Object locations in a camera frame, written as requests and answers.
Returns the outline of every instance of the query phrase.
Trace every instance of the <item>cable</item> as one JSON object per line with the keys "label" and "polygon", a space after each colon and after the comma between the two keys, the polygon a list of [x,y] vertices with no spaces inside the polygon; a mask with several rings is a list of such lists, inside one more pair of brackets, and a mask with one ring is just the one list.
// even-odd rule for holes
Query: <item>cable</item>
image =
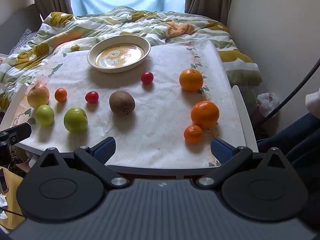
{"label": "cable", "polygon": [[7,209],[5,209],[5,208],[0,207],[0,209],[1,209],[1,210],[3,210],[3,211],[7,211],[7,212],[9,212],[9,213],[11,213],[11,214],[14,214],[14,215],[17,215],[17,216],[24,217],[23,215],[21,215],[21,214],[19,214],[19,213],[16,213],[16,212],[13,212],[13,211],[7,210]]}
{"label": "cable", "polygon": [[294,95],[296,93],[298,93],[298,91],[307,83],[307,81],[312,77],[312,75],[316,72],[316,70],[319,68],[320,66],[320,59],[318,59],[318,61],[316,62],[316,64],[313,66],[313,68],[310,70],[310,72],[308,73],[308,75],[305,76],[305,78],[300,82],[300,84],[291,92],[291,94],[276,108],[274,109],[270,114],[267,115],[266,118],[263,118],[260,122],[258,122],[253,129],[255,130],[256,128],[258,128],[259,126],[261,126],[263,123],[265,123],[265,121],[267,121],[268,119],[270,119],[271,117],[273,117],[286,103],[289,102],[289,100],[291,100],[291,98],[294,97]]}

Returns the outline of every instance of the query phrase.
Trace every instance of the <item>plastic bag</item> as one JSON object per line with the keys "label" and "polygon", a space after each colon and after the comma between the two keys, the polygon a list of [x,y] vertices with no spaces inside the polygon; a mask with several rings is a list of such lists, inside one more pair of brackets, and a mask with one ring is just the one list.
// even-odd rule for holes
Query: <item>plastic bag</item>
{"label": "plastic bag", "polygon": [[279,98],[273,93],[263,93],[257,96],[259,112],[267,117],[274,109],[279,106]]}

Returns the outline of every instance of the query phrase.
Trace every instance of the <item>floral blanket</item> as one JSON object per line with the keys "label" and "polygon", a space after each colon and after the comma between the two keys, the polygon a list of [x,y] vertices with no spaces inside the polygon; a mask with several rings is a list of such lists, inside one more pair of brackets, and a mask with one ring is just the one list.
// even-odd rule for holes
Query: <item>floral blanket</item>
{"label": "floral blanket", "polygon": [[80,17],[52,12],[36,38],[0,65],[0,109],[7,109],[22,84],[35,82],[36,76],[43,71],[50,71],[46,75],[49,78],[54,74],[59,63],[54,68],[45,67],[52,55],[62,53],[66,56],[69,52],[88,50],[103,39],[123,34],[142,36],[152,46],[209,39],[219,52],[231,85],[252,87],[262,81],[258,66],[238,50],[228,28],[207,17],[136,11],[125,6],[104,14]]}

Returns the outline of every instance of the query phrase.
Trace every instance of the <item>orange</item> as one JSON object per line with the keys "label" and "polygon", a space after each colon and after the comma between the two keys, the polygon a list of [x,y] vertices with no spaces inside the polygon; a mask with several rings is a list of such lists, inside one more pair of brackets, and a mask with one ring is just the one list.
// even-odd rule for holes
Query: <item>orange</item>
{"label": "orange", "polygon": [[66,101],[67,95],[67,91],[64,88],[58,88],[54,93],[54,97],[58,102]]}
{"label": "orange", "polygon": [[202,139],[202,129],[197,125],[189,125],[184,130],[183,136],[188,143],[198,143]]}
{"label": "orange", "polygon": [[185,69],[179,76],[180,86],[186,91],[197,91],[202,88],[202,74],[193,68]]}
{"label": "orange", "polygon": [[191,109],[191,120],[193,124],[202,129],[209,129],[214,126],[219,119],[219,109],[211,101],[201,101],[196,103]]}

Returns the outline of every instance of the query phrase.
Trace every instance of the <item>triangular hole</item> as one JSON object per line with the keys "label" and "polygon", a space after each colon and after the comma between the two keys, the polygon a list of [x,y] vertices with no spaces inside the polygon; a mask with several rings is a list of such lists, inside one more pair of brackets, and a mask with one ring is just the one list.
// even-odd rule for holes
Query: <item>triangular hole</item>
{"label": "triangular hole", "polygon": [[41,163],[40,167],[50,167],[50,166],[57,166],[58,161],[53,153],[49,153],[44,161]]}
{"label": "triangular hole", "polygon": [[270,161],[268,163],[268,166],[270,167],[277,167],[277,168],[282,168],[284,169],[285,166],[283,165],[281,159],[277,154],[273,154],[270,158]]}

